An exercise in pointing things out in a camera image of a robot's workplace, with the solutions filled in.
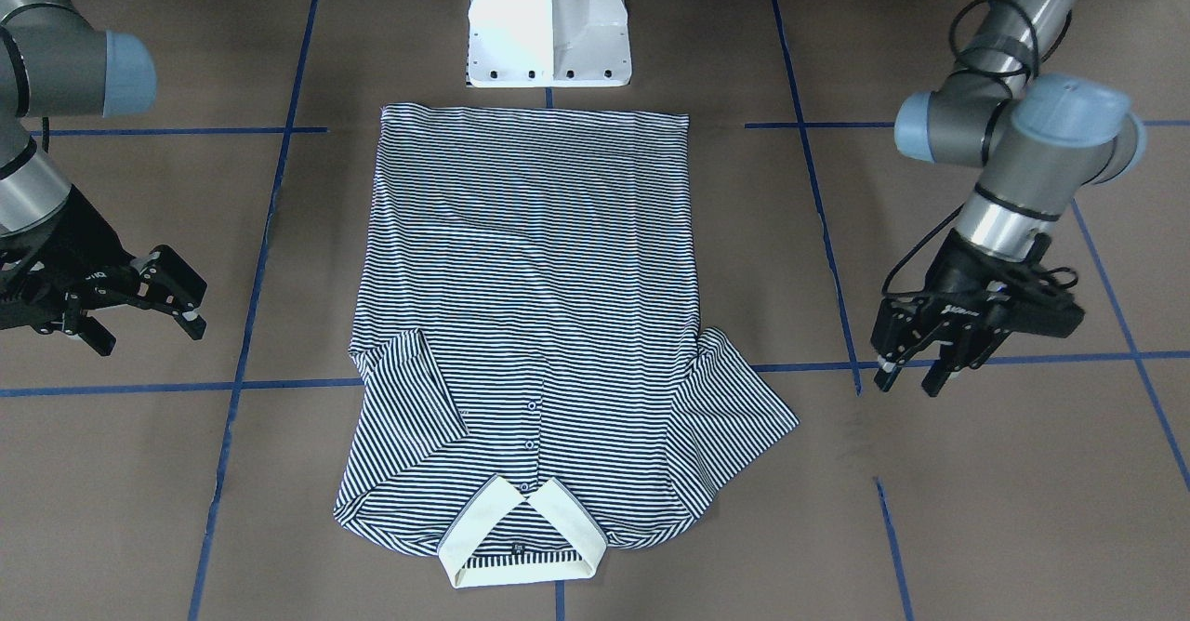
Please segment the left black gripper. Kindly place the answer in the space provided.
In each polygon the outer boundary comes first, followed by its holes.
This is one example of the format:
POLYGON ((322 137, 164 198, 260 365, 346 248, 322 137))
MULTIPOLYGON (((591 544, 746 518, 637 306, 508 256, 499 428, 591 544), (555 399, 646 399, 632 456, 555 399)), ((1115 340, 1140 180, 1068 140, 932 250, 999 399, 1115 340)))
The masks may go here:
POLYGON ((987 255, 948 231, 922 289, 883 291, 870 341, 877 352, 873 383, 889 393, 906 364, 931 345, 939 358, 919 384, 935 399, 964 368, 978 368, 1012 333, 1066 338, 1084 321, 1070 268, 1047 270, 1041 261, 1052 236, 1034 236, 1025 261, 987 255))

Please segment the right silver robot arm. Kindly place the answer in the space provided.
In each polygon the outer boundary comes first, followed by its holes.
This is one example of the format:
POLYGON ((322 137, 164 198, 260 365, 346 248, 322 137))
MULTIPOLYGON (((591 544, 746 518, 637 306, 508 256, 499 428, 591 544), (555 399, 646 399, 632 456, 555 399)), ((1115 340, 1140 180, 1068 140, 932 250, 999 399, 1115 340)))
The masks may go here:
POLYGON ((1 0, 1 324, 115 340, 95 310, 157 310, 200 340, 207 284, 170 245, 137 257, 48 156, 25 118, 132 115, 156 98, 152 55, 131 33, 99 31, 73 0, 1 0))

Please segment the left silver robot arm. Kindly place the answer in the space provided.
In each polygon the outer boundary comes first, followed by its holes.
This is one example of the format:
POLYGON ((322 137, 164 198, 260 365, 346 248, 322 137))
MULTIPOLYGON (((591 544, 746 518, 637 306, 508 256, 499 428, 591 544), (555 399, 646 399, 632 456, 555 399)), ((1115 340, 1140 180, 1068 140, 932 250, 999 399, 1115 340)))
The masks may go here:
POLYGON ((921 385, 937 396, 1012 334, 1064 338, 1083 322, 1076 271, 1042 264, 1052 231, 1084 186, 1130 171, 1147 136, 1127 93, 1044 71, 1076 1, 973 1, 987 15, 966 42, 958 40, 963 17, 952 20, 948 77, 902 104, 895 121, 901 153, 973 167, 979 177, 965 203, 932 231, 941 244, 922 286, 881 286, 870 338, 879 390, 931 346, 939 357, 921 385))

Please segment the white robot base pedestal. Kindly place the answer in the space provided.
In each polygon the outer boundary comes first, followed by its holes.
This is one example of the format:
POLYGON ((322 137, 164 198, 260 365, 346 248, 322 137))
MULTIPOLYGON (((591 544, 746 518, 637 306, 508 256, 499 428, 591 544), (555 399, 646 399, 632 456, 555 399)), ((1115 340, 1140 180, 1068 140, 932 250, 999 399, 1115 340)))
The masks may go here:
POLYGON ((465 80, 480 88, 621 87, 628 0, 470 0, 465 80))

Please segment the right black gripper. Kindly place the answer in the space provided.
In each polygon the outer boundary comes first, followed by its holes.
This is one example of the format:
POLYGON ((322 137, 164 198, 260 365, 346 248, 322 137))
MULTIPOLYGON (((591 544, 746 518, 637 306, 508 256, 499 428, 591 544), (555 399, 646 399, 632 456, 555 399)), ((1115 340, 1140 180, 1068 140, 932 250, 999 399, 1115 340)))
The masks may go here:
POLYGON ((73 189, 65 202, 26 231, 4 236, 4 330, 76 337, 109 357, 115 337, 92 310, 129 306, 173 316, 201 340, 207 283, 174 247, 131 255, 101 213, 73 189))

